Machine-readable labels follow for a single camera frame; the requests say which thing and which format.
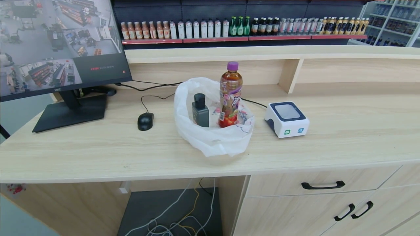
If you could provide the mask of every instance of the drawer handle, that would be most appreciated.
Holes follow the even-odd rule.
[[[350,203],[349,208],[350,208],[350,211],[347,212],[347,214],[345,214],[342,218],[340,218],[338,216],[334,216],[334,219],[336,221],[340,221],[340,220],[344,219],[346,216],[348,216],[356,208],[356,206],[353,203]]]
[[[357,219],[357,218],[359,218],[359,217],[361,217],[362,215],[364,215],[366,212],[368,212],[372,207],[373,207],[373,202],[372,201],[368,201],[367,203],[367,209],[366,209],[366,211],[364,211],[362,214],[360,214],[360,215],[356,215],[356,214],[352,214],[352,218],[353,219]]]
[[[344,187],[344,185],[346,185],[343,181],[337,181],[336,182],[336,184],[337,184],[337,186],[331,186],[331,187],[319,187],[319,188],[317,188],[317,187],[312,187],[311,185],[309,185],[309,183],[307,183],[307,182],[304,182],[304,183],[301,183],[302,184],[302,187],[304,188],[304,189],[339,189],[339,188],[342,188],[342,187]]]

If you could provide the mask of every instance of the computer mouse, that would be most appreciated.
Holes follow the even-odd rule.
[[[155,115],[151,112],[143,113],[137,119],[137,128],[141,131],[149,130],[153,126]]]

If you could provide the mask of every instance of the iced tea bottle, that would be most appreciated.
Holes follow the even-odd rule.
[[[228,62],[228,71],[220,78],[220,116],[219,126],[225,128],[235,125],[238,119],[241,98],[242,76],[238,73],[239,63]]]

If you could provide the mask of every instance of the monitor base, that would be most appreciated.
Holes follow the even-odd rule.
[[[32,132],[75,125],[104,118],[107,95],[76,99],[73,91],[60,92],[64,102],[49,104]]]

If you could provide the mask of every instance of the cabinet door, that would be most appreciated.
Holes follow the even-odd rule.
[[[245,198],[234,236],[319,236],[372,192]]]
[[[419,196],[420,185],[376,190],[356,208],[355,215],[365,212],[369,201],[373,203],[370,210],[357,219],[343,219],[322,236],[379,236],[419,212]]]

